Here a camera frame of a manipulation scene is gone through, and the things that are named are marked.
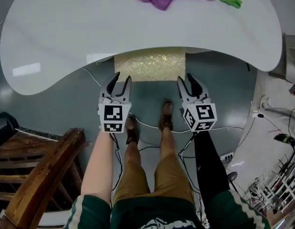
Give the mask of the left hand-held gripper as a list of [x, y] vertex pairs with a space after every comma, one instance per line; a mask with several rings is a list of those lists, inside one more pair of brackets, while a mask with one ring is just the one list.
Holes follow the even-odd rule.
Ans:
[[126, 119], [131, 109], [130, 94], [132, 78], [129, 75], [121, 94], [112, 97], [112, 91], [120, 76], [120, 72], [108, 77], [100, 87], [98, 114], [101, 129], [105, 133], [123, 133]]

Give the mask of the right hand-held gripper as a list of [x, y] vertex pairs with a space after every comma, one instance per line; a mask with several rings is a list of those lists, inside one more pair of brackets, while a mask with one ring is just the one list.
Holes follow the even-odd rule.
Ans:
[[187, 78], [191, 85], [191, 94], [179, 76], [177, 86], [179, 96], [183, 101], [183, 118], [190, 131], [209, 131], [217, 122], [215, 104], [211, 102], [207, 87], [192, 74], [187, 73]]

